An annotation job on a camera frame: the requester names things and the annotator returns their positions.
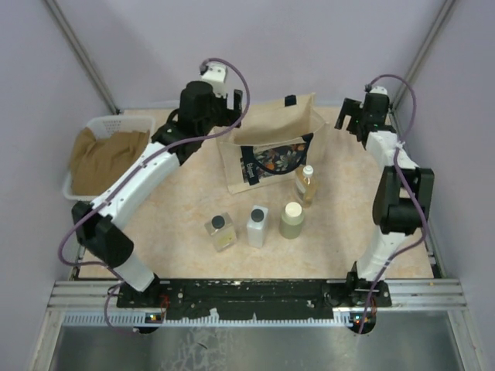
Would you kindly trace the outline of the cream canvas tote bag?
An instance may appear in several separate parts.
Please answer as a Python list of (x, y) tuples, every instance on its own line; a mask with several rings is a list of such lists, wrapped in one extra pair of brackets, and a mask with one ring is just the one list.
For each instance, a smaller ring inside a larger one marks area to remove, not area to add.
[(288, 95), (252, 105), (239, 128), (216, 139), (230, 193), (291, 180), (297, 168), (323, 160), (329, 124), (315, 98)]

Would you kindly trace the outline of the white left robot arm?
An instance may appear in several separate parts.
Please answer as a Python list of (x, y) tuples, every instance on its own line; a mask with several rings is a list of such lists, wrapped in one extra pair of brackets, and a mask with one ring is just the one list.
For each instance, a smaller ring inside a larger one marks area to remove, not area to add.
[(180, 94), (179, 107), (154, 133), (138, 160), (103, 194), (72, 208), (77, 242), (97, 258), (97, 264), (134, 289), (133, 296), (142, 305), (155, 305), (161, 288), (155, 273), (134, 252), (133, 242), (123, 232), (125, 225), (168, 175), (213, 138), (213, 128), (227, 133), (240, 126), (248, 104), (247, 89), (234, 90), (234, 105), (229, 108), (227, 98), (216, 95), (211, 83), (189, 82)]

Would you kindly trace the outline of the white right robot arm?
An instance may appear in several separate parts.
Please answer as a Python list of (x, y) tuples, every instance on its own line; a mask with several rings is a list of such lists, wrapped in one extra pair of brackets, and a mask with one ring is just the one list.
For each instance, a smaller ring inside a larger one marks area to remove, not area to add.
[(400, 246), (428, 224), (434, 172), (421, 168), (403, 149), (396, 130), (386, 123), (390, 99), (383, 87), (372, 87), (362, 102), (347, 98), (335, 128), (345, 117), (347, 130), (376, 161), (381, 178), (372, 206), (376, 226), (370, 244), (346, 276), (346, 299), (361, 306), (384, 296), (380, 282)]

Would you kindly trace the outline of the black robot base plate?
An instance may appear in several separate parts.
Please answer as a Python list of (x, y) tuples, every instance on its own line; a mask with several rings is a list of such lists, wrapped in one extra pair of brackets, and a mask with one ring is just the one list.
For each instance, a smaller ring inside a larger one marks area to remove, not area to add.
[(171, 279), (156, 278), (143, 292), (124, 284), (118, 308), (156, 308), (152, 324), (197, 320), (215, 311), (221, 320), (330, 320), (340, 307), (366, 307), (367, 317), (392, 305), (388, 285), (372, 284), (349, 273), (328, 279)]

